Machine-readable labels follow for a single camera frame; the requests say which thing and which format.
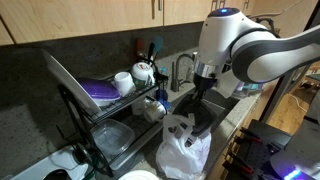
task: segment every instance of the sink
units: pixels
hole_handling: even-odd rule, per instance
[[[186,92],[183,96],[179,97],[178,99],[174,100],[171,103],[170,112],[174,112],[175,108],[178,104],[183,100],[183,98],[189,94],[193,94],[194,89]],[[239,102],[238,99],[233,97],[224,98],[220,93],[214,90],[206,91],[205,96],[202,99],[202,102],[207,105],[207,107],[212,111],[214,115],[214,120],[211,125],[211,131],[213,132],[219,124],[225,119],[225,117],[230,113],[233,107]]]

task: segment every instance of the backsplash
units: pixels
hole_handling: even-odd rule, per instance
[[[74,77],[106,77],[135,63],[135,40],[145,52],[154,36],[162,36],[159,67],[168,68],[183,52],[196,51],[202,23],[100,34],[0,47],[0,179],[17,174],[65,146],[55,125],[69,127],[71,118],[39,49],[47,50]],[[181,76],[188,65],[185,61]]]

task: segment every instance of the purple plate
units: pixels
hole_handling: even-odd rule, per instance
[[[118,90],[105,80],[79,78],[77,81],[93,99],[112,101],[121,97]]]

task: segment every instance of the wire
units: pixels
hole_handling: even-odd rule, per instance
[[[292,94],[290,94],[290,96],[293,97],[293,98],[296,100],[298,107],[299,107],[302,111],[307,112],[307,110],[305,110],[303,107],[300,106],[299,100],[298,100],[297,97],[293,96]]]
[[[258,15],[253,15],[253,16],[249,16],[250,19],[252,18],[257,18],[257,17],[265,17],[265,16],[268,16],[268,17],[276,17],[276,16],[279,16],[281,14],[284,14],[285,12],[287,12],[289,9],[293,8],[294,6],[298,5],[299,3],[301,3],[303,0],[300,0],[298,2],[296,2],[295,4],[289,6],[288,8],[282,10],[281,12],[278,12],[278,13],[265,13],[265,14],[258,14]]]

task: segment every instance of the blue light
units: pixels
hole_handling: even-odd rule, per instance
[[[292,179],[296,178],[299,174],[300,174],[299,170],[294,170],[291,173],[289,173],[288,175],[286,175],[286,177],[284,177],[284,180],[292,180]]]
[[[227,12],[227,11],[228,11],[227,9],[221,9],[220,12],[225,13],[225,12]]]

